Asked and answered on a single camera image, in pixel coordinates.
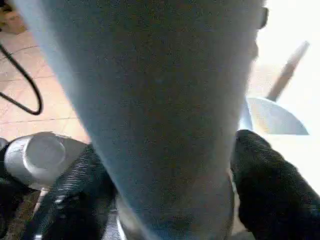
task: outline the floor tile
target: floor tile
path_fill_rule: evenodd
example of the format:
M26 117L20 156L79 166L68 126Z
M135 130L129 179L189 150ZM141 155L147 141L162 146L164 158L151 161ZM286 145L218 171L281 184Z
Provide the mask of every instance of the floor tile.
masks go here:
M44 63L44 65L41 67L39 72L37 73L37 78L44 78L44 77L53 77L55 74L49 67L47 63Z
M77 118L68 119L61 134L87 144L91 142L83 125Z
M20 49L30 48L38 45L29 31L24 31L18 35L2 31L0 32L0 39L1 44L9 53L14 53Z
M75 111L73 108L72 108L72 111L71 111L71 113L70 113L69 118L71 118L71 119L76 119L76 118L78 118L78 115L77 115L76 111Z
M13 58L25 69L31 76L35 77L41 67L44 65L45 59L39 47L32 47L23 49L17 53L12 54ZM12 81L16 79L23 79L24 77L12 65L8 59L0 60L0 81Z
M16 100L26 89L27 83L22 80L14 81L0 81L0 92L6 94L12 99ZM7 100L0 98L0 119L2 115L11 107L12 103Z
M72 107L54 77L35 79L35 83L43 98L43 113L34 116L12 105L2 115L0 123L67 119L70 117ZM38 107L36 96L30 87L17 98L17 101L33 110L36 110Z
M0 123L0 137L11 141L17 137L30 135L38 132L50 131L60 134L67 120L45 120Z

